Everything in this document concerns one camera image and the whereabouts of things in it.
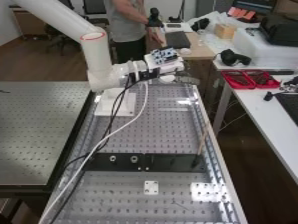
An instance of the keyboard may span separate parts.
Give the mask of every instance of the keyboard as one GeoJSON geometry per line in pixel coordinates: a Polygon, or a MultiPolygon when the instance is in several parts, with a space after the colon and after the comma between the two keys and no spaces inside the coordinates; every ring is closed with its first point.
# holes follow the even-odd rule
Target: keyboard
{"type": "Polygon", "coordinates": [[[298,94],[281,93],[277,94],[276,97],[298,126],[298,94]]]}
{"type": "Polygon", "coordinates": [[[190,48],[190,41],[185,32],[173,32],[165,34],[166,44],[174,49],[190,48]]]}

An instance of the table leg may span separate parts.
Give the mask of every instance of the table leg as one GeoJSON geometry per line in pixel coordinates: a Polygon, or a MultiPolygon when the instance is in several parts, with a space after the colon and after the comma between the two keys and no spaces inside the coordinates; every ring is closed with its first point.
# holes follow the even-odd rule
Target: table leg
{"type": "Polygon", "coordinates": [[[214,131],[216,136],[218,135],[220,130],[221,130],[221,124],[222,124],[222,120],[224,120],[225,113],[226,113],[226,108],[228,108],[229,101],[230,101],[230,95],[232,95],[230,86],[225,82],[225,87],[224,87],[224,91],[221,94],[221,101],[220,101],[220,105],[217,108],[216,119],[213,122],[213,131],[214,131]]]}

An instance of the table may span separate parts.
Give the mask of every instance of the table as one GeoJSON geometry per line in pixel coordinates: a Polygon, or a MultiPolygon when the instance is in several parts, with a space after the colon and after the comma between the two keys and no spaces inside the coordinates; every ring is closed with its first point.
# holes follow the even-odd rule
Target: table
{"type": "MultiPolygon", "coordinates": [[[[274,78],[278,81],[285,82],[291,80],[294,76],[274,76],[274,78]]],[[[213,130],[217,135],[221,129],[230,95],[233,93],[256,126],[258,127],[269,145],[272,146],[281,162],[284,163],[293,179],[298,183],[298,126],[291,120],[276,97],[269,102],[264,100],[268,91],[272,91],[273,93],[281,92],[278,89],[236,90],[230,88],[229,84],[225,82],[224,92],[213,123],[213,130]]]]}
{"type": "Polygon", "coordinates": [[[1,82],[0,90],[0,197],[31,204],[31,196],[47,198],[56,184],[84,120],[89,85],[1,82]]]}
{"type": "MultiPolygon", "coordinates": [[[[165,34],[161,32],[160,28],[154,28],[154,30],[156,30],[157,36],[164,41],[162,47],[166,47],[168,45],[166,45],[165,34]]],[[[190,46],[192,54],[181,55],[184,60],[194,61],[194,60],[210,60],[210,59],[213,59],[216,54],[213,53],[210,48],[204,43],[200,43],[200,41],[198,41],[200,35],[196,32],[185,33],[185,34],[186,34],[186,36],[189,38],[189,41],[192,43],[192,46],[190,46]]]]}
{"type": "MultiPolygon", "coordinates": [[[[144,89],[137,93],[137,111],[144,102],[144,89]]],[[[95,117],[96,104],[80,131],[72,158],[85,154],[103,136],[109,117],[95,117]]],[[[115,130],[132,118],[117,117],[115,130]]],[[[208,115],[197,87],[181,84],[149,85],[149,101],[140,119],[111,138],[101,153],[189,154],[197,152],[208,115]]],[[[246,218],[233,187],[221,150],[208,128],[202,158],[206,170],[200,173],[88,171],[80,188],[61,212],[57,223],[174,223],[237,222],[246,218]],[[158,181],[158,196],[144,194],[144,182],[158,181]],[[197,185],[200,190],[190,190],[197,185]]],[[[51,200],[60,193],[81,161],[67,170],[51,200]]],[[[49,219],[61,205],[60,201],[49,219]]]]}

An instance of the gray shirt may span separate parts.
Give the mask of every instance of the gray shirt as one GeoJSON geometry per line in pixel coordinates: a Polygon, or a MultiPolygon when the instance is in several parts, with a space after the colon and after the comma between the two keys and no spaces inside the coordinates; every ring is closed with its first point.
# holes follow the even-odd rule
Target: gray shirt
{"type": "MultiPolygon", "coordinates": [[[[140,10],[137,0],[131,0],[135,8],[140,10]]],[[[145,25],[129,20],[116,10],[113,0],[104,0],[108,19],[111,23],[111,34],[115,42],[131,42],[145,36],[145,25]]]]}

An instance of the white desk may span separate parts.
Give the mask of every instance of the white desk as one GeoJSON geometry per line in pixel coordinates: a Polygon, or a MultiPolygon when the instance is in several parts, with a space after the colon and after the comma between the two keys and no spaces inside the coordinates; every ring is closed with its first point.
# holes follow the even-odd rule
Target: white desk
{"type": "MultiPolygon", "coordinates": [[[[274,78],[285,82],[291,80],[294,76],[274,76],[274,78]]],[[[278,89],[236,90],[225,82],[213,129],[214,133],[218,134],[230,95],[234,93],[293,179],[298,183],[298,126],[276,97],[269,102],[264,100],[268,91],[281,92],[278,89]]]]}

